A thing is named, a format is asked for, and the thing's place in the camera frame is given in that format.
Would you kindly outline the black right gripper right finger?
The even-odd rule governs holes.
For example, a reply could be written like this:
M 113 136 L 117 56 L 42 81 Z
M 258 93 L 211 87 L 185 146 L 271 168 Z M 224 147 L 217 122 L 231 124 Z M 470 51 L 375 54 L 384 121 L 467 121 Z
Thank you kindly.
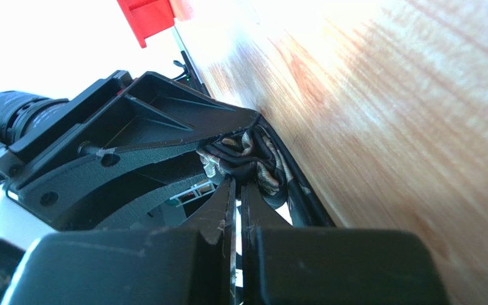
M 242 187 L 245 304 L 448 304 L 439 272 L 414 234 L 294 227 L 256 184 Z

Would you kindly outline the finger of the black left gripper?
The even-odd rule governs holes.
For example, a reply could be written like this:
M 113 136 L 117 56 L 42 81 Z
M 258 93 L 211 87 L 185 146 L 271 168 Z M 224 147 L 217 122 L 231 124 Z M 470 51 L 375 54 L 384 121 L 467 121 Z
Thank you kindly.
M 45 130 L 11 147 L 25 162 L 14 191 L 89 191 L 249 129 L 259 114 L 218 102 L 158 73 L 132 81 L 125 71 L 101 79 L 63 106 Z
M 201 142 L 109 149 L 68 162 L 18 191 L 20 204 L 58 231 L 93 229 L 149 191 L 200 175 Z

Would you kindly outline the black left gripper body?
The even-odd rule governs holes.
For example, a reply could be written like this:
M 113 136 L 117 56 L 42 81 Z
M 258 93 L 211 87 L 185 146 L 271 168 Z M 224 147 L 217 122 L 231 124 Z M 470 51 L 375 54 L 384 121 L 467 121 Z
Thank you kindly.
M 72 100 L 0 92 L 0 170 L 70 170 L 88 162 L 117 168 L 121 154 L 103 145 L 126 124 L 116 110 L 133 81 L 116 71 Z

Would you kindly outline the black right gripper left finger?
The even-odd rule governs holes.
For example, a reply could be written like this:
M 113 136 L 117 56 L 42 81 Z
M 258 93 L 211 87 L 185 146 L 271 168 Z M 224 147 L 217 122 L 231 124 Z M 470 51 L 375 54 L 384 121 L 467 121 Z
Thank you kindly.
M 226 177 L 175 228 L 53 233 L 26 251 L 3 304 L 227 304 L 230 301 Z

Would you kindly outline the black floral necktie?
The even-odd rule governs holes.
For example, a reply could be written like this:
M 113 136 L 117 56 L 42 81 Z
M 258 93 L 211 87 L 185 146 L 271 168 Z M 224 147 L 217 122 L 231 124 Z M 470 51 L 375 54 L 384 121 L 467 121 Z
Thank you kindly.
M 220 184 L 225 175 L 241 184 L 256 182 L 271 208 L 288 205 L 294 226 L 335 227 L 304 172 L 266 119 L 196 152 L 212 183 Z

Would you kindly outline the red plastic tray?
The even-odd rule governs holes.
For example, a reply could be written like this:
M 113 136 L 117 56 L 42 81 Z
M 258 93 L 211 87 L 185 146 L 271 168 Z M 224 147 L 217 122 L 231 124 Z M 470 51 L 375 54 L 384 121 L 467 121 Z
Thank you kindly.
M 193 17 L 190 1 L 117 0 L 135 39 L 146 48 L 146 39 Z

